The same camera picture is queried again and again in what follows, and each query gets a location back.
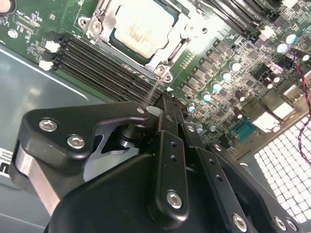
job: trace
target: label sticker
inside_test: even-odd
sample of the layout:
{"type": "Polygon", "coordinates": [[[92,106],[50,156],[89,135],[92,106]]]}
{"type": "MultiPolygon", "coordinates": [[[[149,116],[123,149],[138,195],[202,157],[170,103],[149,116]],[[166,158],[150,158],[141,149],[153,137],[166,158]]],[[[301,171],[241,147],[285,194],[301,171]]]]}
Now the label sticker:
{"type": "Polygon", "coordinates": [[[0,148],[0,175],[9,176],[9,165],[12,160],[12,152],[0,148]]]}

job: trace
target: motherboard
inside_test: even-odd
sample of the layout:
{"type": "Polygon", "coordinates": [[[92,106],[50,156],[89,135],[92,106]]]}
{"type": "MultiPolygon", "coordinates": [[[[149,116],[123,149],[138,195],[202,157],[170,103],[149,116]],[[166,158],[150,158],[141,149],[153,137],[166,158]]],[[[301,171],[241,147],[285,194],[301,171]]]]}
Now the motherboard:
{"type": "Polygon", "coordinates": [[[0,2],[0,43],[106,102],[170,92],[204,142],[239,150],[303,111],[309,0],[0,2]]]}

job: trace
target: white perforated grid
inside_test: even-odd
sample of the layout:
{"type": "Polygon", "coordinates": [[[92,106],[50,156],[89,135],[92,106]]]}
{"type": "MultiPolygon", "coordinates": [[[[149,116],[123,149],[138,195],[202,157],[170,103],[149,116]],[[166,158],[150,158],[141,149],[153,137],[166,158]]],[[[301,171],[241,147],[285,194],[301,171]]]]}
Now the white perforated grid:
{"type": "MultiPolygon", "coordinates": [[[[297,139],[306,121],[305,117],[255,154],[278,202],[300,223],[311,219],[311,167],[301,157],[297,139]]],[[[310,135],[311,130],[307,128],[302,136],[303,152],[309,160],[310,135]]]]}

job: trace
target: red wire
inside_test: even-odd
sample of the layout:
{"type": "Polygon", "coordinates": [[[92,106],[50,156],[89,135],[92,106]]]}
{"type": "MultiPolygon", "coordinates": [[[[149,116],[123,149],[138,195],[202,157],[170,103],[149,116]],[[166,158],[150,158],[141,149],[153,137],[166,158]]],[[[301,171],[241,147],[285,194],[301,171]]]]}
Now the red wire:
{"type": "Polygon", "coordinates": [[[307,106],[309,109],[309,117],[306,123],[304,123],[304,125],[301,127],[300,131],[299,131],[299,136],[298,136],[298,146],[299,146],[299,151],[301,154],[301,157],[304,158],[304,160],[311,166],[311,161],[307,158],[307,156],[304,154],[304,152],[302,151],[302,134],[304,132],[304,130],[307,128],[307,126],[309,125],[309,123],[311,122],[311,103],[310,103],[310,96],[309,96],[309,92],[308,92],[308,87],[307,87],[307,83],[306,83],[306,77],[302,74],[302,71],[299,69],[299,66],[296,65],[296,70],[297,72],[300,74],[301,79],[302,79],[302,85],[303,85],[303,90],[305,92],[305,98],[306,98],[306,102],[307,102],[307,106]]]}

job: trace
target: cpu socket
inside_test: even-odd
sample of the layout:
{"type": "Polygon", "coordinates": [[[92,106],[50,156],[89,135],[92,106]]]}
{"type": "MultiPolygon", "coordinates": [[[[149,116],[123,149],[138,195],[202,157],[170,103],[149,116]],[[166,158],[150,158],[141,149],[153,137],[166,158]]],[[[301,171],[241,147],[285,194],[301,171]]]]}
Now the cpu socket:
{"type": "Polygon", "coordinates": [[[207,32],[202,12],[187,0],[99,0],[93,17],[78,24],[93,44],[109,45],[168,83],[187,44],[207,32]]]}

